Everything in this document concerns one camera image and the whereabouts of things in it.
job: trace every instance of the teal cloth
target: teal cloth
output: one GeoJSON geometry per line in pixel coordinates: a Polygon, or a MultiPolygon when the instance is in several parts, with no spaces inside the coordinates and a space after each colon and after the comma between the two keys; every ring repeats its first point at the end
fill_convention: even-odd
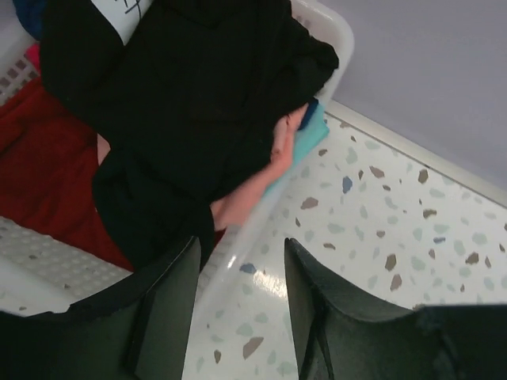
{"type": "MultiPolygon", "coordinates": [[[[314,110],[308,126],[302,131],[298,131],[295,136],[292,168],[298,165],[329,133],[330,129],[324,122],[324,107],[319,104],[314,110]]],[[[275,187],[282,178],[271,184],[264,195],[275,187]]]]}

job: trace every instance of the gray wall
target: gray wall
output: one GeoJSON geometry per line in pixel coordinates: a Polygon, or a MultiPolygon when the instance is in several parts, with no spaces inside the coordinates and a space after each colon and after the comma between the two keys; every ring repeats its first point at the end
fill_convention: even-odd
{"type": "Polygon", "coordinates": [[[507,1],[319,1],[356,37],[335,99],[507,190],[507,1]]]}

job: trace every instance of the black cloth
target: black cloth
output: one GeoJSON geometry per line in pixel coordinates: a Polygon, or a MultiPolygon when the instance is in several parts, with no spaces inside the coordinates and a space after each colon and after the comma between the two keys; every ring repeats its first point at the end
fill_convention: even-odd
{"type": "Polygon", "coordinates": [[[288,0],[154,0],[127,46],[90,0],[49,0],[46,89],[105,137],[93,182],[138,268],[174,239],[212,250],[209,205],[269,162],[273,127],[338,66],[288,0]]]}

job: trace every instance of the red garment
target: red garment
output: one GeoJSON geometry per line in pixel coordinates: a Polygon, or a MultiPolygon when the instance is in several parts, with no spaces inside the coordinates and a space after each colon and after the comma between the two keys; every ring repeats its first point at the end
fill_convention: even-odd
{"type": "Polygon", "coordinates": [[[95,211],[97,167],[97,133],[39,78],[0,108],[0,215],[131,271],[95,211]]]}

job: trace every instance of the speckled floor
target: speckled floor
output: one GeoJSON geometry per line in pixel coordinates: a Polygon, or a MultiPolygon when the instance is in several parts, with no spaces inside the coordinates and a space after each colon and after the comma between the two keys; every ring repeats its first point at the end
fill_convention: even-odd
{"type": "Polygon", "coordinates": [[[184,379],[297,379],[284,238],[407,308],[507,302],[507,210],[329,118],[259,241],[194,321],[184,379]]]}

